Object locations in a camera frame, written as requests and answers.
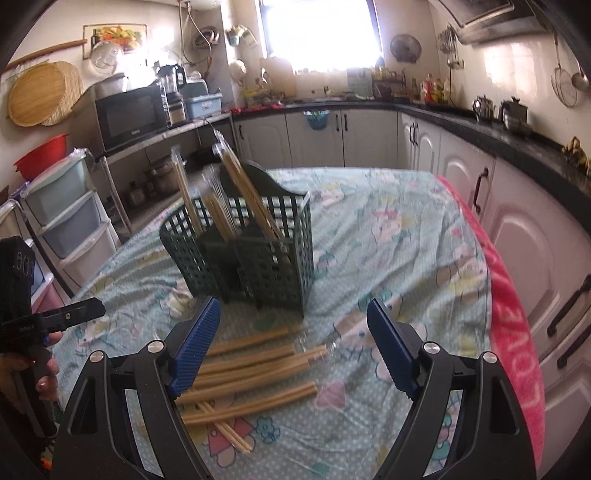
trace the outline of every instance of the human hand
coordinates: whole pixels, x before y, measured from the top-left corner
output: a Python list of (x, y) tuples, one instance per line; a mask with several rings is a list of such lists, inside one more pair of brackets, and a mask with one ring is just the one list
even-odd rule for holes
[[(48, 346), (55, 345), (61, 340), (61, 332), (51, 333), (49, 335)], [(21, 399), (12, 380), (13, 372), (21, 372), (32, 366), (34, 361), (20, 353), (4, 353), (0, 355), (0, 391), (8, 401), (21, 413), (24, 412)], [(55, 358), (47, 362), (47, 372), (49, 375), (41, 377), (35, 386), (39, 392), (39, 398), (43, 401), (57, 400), (57, 377), (60, 367)]]

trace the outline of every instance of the blender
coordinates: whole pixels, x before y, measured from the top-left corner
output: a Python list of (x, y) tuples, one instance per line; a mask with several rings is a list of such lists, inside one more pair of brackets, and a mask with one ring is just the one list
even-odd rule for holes
[(187, 75), (184, 68), (179, 64), (164, 65), (158, 70), (157, 77), (166, 93), (171, 123), (177, 125), (185, 122), (187, 115), (184, 109), (183, 96), (179, 93), (179, 89), (187, 84)]

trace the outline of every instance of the bright window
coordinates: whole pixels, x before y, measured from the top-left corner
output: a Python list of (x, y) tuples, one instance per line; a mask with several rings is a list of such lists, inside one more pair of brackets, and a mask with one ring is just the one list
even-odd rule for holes
[(373, 0), (260, 0), (267, 54), (295, 70), (373, 66), (381, 48)]

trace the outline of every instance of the red cloth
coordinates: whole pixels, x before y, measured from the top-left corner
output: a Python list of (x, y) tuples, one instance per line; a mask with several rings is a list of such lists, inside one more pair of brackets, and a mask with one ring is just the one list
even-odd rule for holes
[(258, 112), (260, 110), (280, 110), (285, 108), (283, 104), (272, 103), (270, 105), (256, 106), (253, 108), (232, 108), (232, 115), (238, 115), (239, 113)]
[(530, 325), (517, 292), (491, 240), (466, 203), (447, 180), (437, 177), (460, 205), (466, 222), (476, 235), (491, 273), (492, 321), (491, 348), (501, 360), (519, 399), (530, 432), (536, 467), (540, 467), (544, 449), (544, 381), (531, 338)]

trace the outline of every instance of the kitchen cabinet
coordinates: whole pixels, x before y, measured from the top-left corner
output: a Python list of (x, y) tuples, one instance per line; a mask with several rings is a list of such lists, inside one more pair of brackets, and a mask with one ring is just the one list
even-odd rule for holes
[(285, 115), (268, 115), (236, 123), (241, 160), (263, 168), (291, 168), (290, 140)]
[(288, 113), (293, 167), (344, 167), (343, 125), (340, 111), (331, 111), (326, 128), (312, 130), (303, 112)]
[[(563, 454), (591, 408), (591, 339), (585, 332), (590, 328), (591, 312), (587, 312), (564, 341), (540, 364), (546, 389), (547, 435), (539, 478)], [(577, 340), (580, 346), (575, 349)]]
[(414, 170), (413, 131), (415, 119), (406, 113), (398, 116), (398, 168)]
[(429, 122), (417, 120), (413, 140), (415, 146), (415, 170), (437, 172), (441, 128)]
[[(439, 167), (436, 172), (446, 178), (474, 215), (482, 219), (495, 172), (495, 159), (461, 138), (442, 131)], [(474, 206), (479, 178), (476, 204), (480, 208)]]
[(398, 168), (430, 171), (439, 167), (441, 129), (406, 113), (398, 118)]
[(398, 168), (398, 114), (341, 110), (345, 167)]
[(591, 296), (582, 295), (556, 334), (548, 335), (552, 319), (591, 274), (591, 239), (550, 194), (500, 158), (482, 226), (507, 267), (544, 359), (591, 304)]

